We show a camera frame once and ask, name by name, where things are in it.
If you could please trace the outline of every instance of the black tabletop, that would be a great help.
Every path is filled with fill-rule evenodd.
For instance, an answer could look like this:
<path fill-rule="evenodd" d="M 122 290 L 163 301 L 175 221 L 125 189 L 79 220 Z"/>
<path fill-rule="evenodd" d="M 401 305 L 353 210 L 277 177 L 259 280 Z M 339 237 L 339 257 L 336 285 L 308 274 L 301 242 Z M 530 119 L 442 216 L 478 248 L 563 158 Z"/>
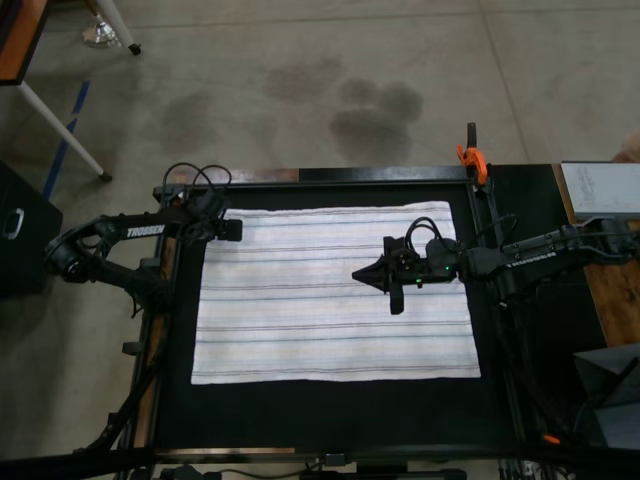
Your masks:
<path fill-rule="evenodd" d="M 453 174 L 458 180 L 459 170 Z M 470 203 L 467 183 L 448 182 L 448 173 L 439 176 L 428 170 L 414 170 L 410 175 L 430 177 L 424 182 L 351 183 L 358 179 L 378 180 L 380 175 L 380 171 L 371 170 L 303 170 L 299 184 L 232 188 L 230 196 L 234 207 L 249 209 L 385 206 L 444 200 L 451 205 L 459 238 L 469 241 L 474 237 L 474 222 L 481 215 Z M 403 177 L 389 171 L 382 175 Z M 500 212 L 521 217 L 514 239 L 566 223 L 549 166 L 496 167 L 494 175 Z M 536 215 L 530 215 L 532 205 Z M 416 444 L 513 445 L 504 365 L 484 287 L 466 287 L 481 378 L 191 385 L 203 255 L 204 245 L 184 247 L 179 255 L 167 362 L 158 387 L 154 447 L 295 447 L 299 451 L 320 452 Z M 569 307 L 562 307 L 562 299 L 551 296 L 540 302 L 546 321 L 538 325 L 535 334 L 543 339 L 541 351 L 548 346 L 545 338 L 551 337 L 550 359 L 540 364 L 545 372 L 551 370 L 545 384 L 550 391 L 558 390 L 562 383 L 558 372 L 571 377 L 572 351 L 604 345 L 586 281 L 580 275 L 572 278 L 566 289 L 571 303 L 581 305 L 579 328 L 573 318 L 556 329 L 558 319 L 572 313 Z M 571 335 L 578 339 L 564 341 Z M 558 368 L 558 359 L 563 362 L 562 368 Z"/>

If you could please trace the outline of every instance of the cabinet handle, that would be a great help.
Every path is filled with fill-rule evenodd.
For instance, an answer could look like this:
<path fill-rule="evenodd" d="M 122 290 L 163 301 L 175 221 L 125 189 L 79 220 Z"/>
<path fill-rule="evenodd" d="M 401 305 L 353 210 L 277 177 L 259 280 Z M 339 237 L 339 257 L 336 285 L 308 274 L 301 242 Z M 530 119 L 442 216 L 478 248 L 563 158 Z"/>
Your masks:
<path fill-rule="evenodd" d="M 14 215 L 17 215 L 18 220 L 15 223 L 12 223 L 11 220 L 14 217 Z M 7 215 L 7 218 L 5 218 L 4 220 L 4 225 L 2 227 L 2 238 L 6 238 L 7 240 L 15 240 L 18 234 L 20 233 L 20 229 L 22 228 L 23 221 L 24 221 L 24 210 L 22 210 L 21 208 L 16 208 L 15 210 L 10 211 L 9 214 Z M 9 227 L 10 224 L 15 225 L 12 232 L 7 231 L 7 229 L 10 228 Z"/>

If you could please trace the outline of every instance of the white table leg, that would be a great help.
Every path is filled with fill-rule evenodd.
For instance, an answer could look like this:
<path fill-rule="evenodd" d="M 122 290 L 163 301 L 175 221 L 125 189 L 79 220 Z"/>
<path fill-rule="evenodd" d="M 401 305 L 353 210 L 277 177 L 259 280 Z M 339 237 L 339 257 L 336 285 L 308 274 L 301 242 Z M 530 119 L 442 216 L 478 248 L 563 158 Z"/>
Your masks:
<path fill-rule="evenodd" d="M 53 114 L 49 107 L 45 105 L 45 103 L 38 97 L 33 90 L 26 84 L 26 82 L 22 82 L 17 86 L 18 90 L 24 98 L 27 99 L 27 102 L 31 104 L 33 108 L 35 108 L 40 115 L 42 115 L 49 125 L 51 125 L 56 132 L 58 132 L 62 138 L 71 145 L 80 158 L 82 158 L 87 164 L 100 176 L 100 180 L 108 182 L 111 180 L 111 175 L 104 171 L 104 169 L 95 161 L 95 159 L 85 150 L 85 148 L 76 140 L 69 130 L 58 120 L 58 118 Z"/>
<path fill-rule="evenodd" d="M 131 50 L 131 53 L 133 53 L 134 55 L 140 55 L 141 53 L 140 45 L 133 41 L 133 37 L 131 36 L 131 33 L 129 33 L 129 29 L 127 28 L 127 26 L 124 24 L 124 21 L 120 16 L 120 12 L 118 11 L 118 8 L 115 6 L 115 4 L 113 3 L 113 0 L 96 0 L 96 1 L 98 2 L 98 5 L 100 5 L 100 8 L 104 12 L 104 14 L 106 15 L 107 20 L 111 25 L 111 28 L 113 28 L 113 30 L 116 32 L 116 35 L 118 36 L 118 40 L 120 40 L 120 43 L 122 43 L 122 45 L 124 45 L 125 47 L 129 48 L 129 50 Z"/>

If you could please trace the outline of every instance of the clamp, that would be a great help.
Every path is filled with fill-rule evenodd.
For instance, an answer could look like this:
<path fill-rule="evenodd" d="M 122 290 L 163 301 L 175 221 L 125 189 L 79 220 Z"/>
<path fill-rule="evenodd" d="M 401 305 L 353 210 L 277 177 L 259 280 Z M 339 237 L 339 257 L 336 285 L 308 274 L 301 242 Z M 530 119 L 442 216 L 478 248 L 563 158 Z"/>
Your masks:
<path fill-rule="evenodd" d="M 458 145 L 458 158 L 463 166 L 467 168 L 475 168 L 476 186 L 484 187 L 489 178 L 487 170 L 487 161 L 484 153 L 478 150 L 478 137 L 476 134 L 476 124 L 467 124 L 467 149 L 463 150 L 462 145 Z"/>

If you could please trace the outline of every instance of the concrete floor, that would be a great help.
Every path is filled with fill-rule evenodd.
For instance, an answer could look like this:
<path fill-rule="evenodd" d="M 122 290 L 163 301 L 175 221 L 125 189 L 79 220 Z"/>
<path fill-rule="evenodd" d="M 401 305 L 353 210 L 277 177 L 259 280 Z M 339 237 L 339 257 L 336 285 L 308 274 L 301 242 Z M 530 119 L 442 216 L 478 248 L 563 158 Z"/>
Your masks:
<path fill-rule="evenodd" d="M 475 121 L 493 163 L 598 161 L 638 127 L 640 0 L 117 4 L 141 56 L 84 46 L 88 14 L 65 2 L 27 75 L 63 121 L 91 82 L 76 136 L 114 181 L 101 184 L 69 151 L 52 197 L 66 227 L 152 210 L 152 187 L 181 160 L 456 164 Z M 59 142 L 0 89 L 0 159 L 41 190 Z M 135 266 L 152 245 L 128 242 L 114 258 Z M 116 289 L 60 281 L 0 304 L 1 458 L 96 437 L 130 386 L 132 360 L 119 353 L 137 338 L 130 308 Z"/>

